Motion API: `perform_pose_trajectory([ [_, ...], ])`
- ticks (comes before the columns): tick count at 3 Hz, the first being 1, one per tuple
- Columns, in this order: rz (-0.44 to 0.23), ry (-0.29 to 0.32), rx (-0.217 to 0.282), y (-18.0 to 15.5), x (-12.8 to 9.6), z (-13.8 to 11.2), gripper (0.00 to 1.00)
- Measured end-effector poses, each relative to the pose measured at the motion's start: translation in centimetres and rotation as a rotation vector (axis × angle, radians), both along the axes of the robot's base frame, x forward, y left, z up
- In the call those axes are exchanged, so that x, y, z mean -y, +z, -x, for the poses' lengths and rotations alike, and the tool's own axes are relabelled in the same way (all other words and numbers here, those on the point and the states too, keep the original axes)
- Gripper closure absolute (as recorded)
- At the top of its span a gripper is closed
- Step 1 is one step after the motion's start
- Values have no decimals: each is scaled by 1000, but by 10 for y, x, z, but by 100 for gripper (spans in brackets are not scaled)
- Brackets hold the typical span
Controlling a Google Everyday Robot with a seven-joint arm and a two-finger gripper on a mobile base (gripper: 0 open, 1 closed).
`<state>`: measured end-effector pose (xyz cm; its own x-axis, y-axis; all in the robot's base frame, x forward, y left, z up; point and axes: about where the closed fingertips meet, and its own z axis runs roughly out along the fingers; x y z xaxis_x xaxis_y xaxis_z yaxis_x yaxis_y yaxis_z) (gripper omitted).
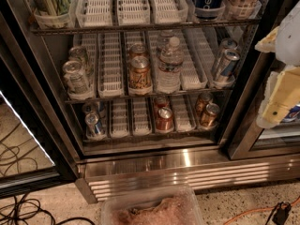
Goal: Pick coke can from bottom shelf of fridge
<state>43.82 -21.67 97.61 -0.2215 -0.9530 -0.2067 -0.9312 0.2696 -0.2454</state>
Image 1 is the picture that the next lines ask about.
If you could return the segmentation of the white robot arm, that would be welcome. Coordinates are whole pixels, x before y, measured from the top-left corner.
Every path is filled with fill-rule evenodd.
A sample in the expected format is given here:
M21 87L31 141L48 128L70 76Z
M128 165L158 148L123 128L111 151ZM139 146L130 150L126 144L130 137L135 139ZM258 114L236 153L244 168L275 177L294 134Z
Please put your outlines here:
M285 64L282 71L270 73L256 119L260 128L273 128L300 101L300 1L255 49L274 53Z

